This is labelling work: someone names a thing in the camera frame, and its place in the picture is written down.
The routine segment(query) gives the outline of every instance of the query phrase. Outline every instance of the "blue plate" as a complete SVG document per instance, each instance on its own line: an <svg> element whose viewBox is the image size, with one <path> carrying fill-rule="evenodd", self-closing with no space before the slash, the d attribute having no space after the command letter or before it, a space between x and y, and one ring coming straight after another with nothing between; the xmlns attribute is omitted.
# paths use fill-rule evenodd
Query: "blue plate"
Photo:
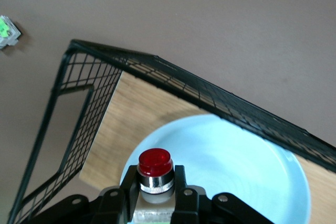
<svg viewBox="0 0 336 224"><path fill-rule="evenodd" d="M310 191L292 152L220 119L197 115L173 121L147 136L128 159L122 178L150 148L170 152L184 165L187 183L208 198L232 193L276 224L307 224Z"/></svg>

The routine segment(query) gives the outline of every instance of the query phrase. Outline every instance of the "wire basket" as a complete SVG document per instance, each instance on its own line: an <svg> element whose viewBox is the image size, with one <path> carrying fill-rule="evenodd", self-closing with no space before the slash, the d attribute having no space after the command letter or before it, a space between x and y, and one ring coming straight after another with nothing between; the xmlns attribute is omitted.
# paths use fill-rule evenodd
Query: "wire basket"
<svg viewBox="0 0 336 224"><path fill-rule="evenodd" d="M336 148L306 130L158 56L72 40L62 58L8 224L30 220L81 170L122 71L336 172ZM87 95L58 170L24 197L58 97L84 90Z"/></svg>

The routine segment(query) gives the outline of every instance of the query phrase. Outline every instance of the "green sticker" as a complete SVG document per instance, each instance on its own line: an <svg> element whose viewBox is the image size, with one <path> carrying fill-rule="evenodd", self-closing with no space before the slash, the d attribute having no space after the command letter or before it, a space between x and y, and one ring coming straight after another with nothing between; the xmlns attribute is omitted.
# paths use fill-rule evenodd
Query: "green sticker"
<svg viewBox="0 0 336 224"><path fill-rule="evenodd" d="M0 36L3 38L8 37L9 26L0 18Z"/></svg>

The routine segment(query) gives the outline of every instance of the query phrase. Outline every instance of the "screw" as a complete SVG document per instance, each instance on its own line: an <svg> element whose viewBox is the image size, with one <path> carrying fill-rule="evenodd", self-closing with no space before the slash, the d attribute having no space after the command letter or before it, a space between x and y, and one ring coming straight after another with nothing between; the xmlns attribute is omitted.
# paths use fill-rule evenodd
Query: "screw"
<svg viewBox="0 0 336 224"><path fill-rule="evenodd" d="M82 201L81 199L74 199L72 201L72 204L76 205L76 204L80 203L81 201Z"/></svg>
<svg viewBox="0 0 336 224"><path fill-rule="evenodd" d="M114 196L116 196L116 195L118 195L118 192L117 192L117 191L113 191L113 192L110 193L110 196L111 196L111 197L114 197Z"/></svg>
<svg viewBox="0 0 336 224"><path fill-rule="evenodd" d="M218 200L220 202L227 202L229 199L225 195L219 195Z"/></svg>
<svg viewBox="0 0 336 224"><path fill-rule="evenodd" d="M186 189L186 190L184 190L183 193L184 193L185 196L189 196L189 195L193 194L193 191L191 191L190 189Z"/></svg>

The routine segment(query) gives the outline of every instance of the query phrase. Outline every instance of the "black wire basket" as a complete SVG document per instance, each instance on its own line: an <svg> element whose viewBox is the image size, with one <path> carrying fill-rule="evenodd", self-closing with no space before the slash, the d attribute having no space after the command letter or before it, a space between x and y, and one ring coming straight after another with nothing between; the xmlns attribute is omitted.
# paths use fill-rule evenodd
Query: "black wire basket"
<svg viewBox="0 0 336 224"><path fill-rule="evenodd" d="M8 224L28 222L82 169L122 71L336 172L336 148L306 130L158 56L72 40L62 58ZM87 92L86 98L58 170L25 197L57 99L80 91Z"/></svg>

